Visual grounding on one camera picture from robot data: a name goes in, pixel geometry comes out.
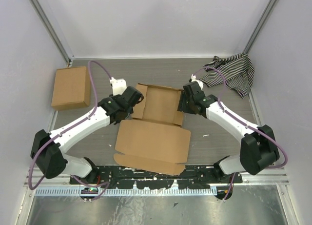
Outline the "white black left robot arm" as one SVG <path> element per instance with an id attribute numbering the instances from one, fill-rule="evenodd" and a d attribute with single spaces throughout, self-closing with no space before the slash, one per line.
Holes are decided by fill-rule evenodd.
<path id="1" fill-rule="evenodd" d="M 68 125 L 49 133 L 43 129 L 38 131 L 30 156 L 44 178 L 53 179 L 67 174 L 86 184 L 95 184 L 100 177 L 96 165 L 87 157 L 77 158 L 67 155 L 67 152 L 96 130 L 127 119 L 133 113 L 134 106 L 143 99 L 141 92 L 128 86 L 122 94 L 97 102 L 94 109 Z"/>

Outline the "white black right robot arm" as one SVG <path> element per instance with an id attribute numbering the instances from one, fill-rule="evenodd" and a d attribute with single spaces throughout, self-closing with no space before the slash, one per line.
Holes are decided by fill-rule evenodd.
<path id="1" fill-rule="evenodd" d="M 226 183 L 233 173 L 256 175 L 279 160 L 279 150 L 273 130 L 258 126 L 228 109 L 219 98 L 205 95 L 198 81 L 183 86 L 178 111 L 196 114 L 217 123 L 239 143 L 239 155 L 226 156 L 214 163 L 214 177 Z"/>

